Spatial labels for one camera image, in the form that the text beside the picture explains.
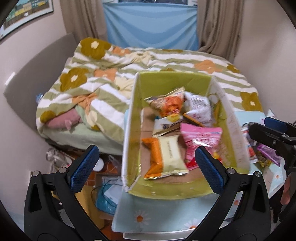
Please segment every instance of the floral blanket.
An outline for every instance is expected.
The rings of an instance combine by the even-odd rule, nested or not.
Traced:
[[[79,107],[86,126],[123,143],[124,113],[135,75],[139,71],[162,70],[215,76],[234,110],[262,111],[257,90],[235,66],[221,57],[189,50],[122,49],[99,39],[86,38],[39,102],[37,129],[42,135],[48,120]]]

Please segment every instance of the brown curtain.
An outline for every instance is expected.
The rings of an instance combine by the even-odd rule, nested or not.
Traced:
[[[93,37],[107,40],[102,0],[60,0],[67,33],[76,40]]]
[[[242,26],[244,0],[198,0],[199,51],[233,62]]]

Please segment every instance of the orange snack bag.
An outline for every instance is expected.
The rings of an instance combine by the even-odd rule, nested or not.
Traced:
[[[144,179],[182,175],[189,172],[181,157],[178,137],[179,135],[142,139],[142,142],[151,150],[151,166],[144,175]]]
[[[156,111],[160,118],[170,115],[180,115],[184,102],[185,88],[178,88],[167,95],[148,97],[145,101]]]

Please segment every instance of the blue curtain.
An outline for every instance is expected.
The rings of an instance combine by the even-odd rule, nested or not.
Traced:
[[[197,7],[104,3],[108,41],[120,47],[197,50]]]

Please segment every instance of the purple snack bag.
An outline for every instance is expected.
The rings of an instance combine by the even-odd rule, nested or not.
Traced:
[[[257,150],[260,151],[267,159],[271,160],[277,166],[280,166],[281,157],[276,155],[276,151],[268,146],[259,144]]]

